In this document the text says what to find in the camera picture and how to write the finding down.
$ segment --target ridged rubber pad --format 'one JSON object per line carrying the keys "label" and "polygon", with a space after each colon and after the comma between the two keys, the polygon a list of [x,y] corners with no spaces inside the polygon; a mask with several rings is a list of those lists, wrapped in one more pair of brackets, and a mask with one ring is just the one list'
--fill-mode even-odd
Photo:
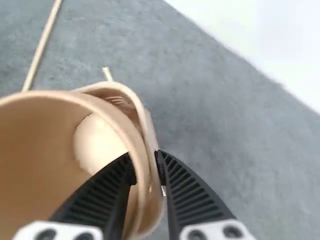
{"label": "ridged rubber pad", "polygon": [[159,152],[158,162],[163,162],[166,178],[170,239],[179,239],[181,230],[188,225],[235,219],[220,197],[195,172],[174,156]]}
{"label": "ridged rubber pad", "polygon": [[120,240],[133,167],[126,153],[91,177],[52,215],[50,221],[95,226],[104,239]]}

